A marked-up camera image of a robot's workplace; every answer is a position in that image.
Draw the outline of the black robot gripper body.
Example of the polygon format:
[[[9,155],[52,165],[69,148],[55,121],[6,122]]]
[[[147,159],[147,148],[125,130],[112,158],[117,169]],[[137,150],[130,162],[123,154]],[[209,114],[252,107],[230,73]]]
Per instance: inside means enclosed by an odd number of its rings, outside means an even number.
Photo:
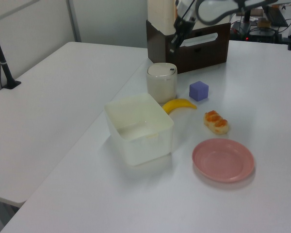
[[[189,17],[189,20],[186,21],[182,17],[177,16],[174,22],[174,28],[176,30],[174,37],[179,36],[179,34],[185,34],[187,37],[193,30],[195,23],[196,17]]]

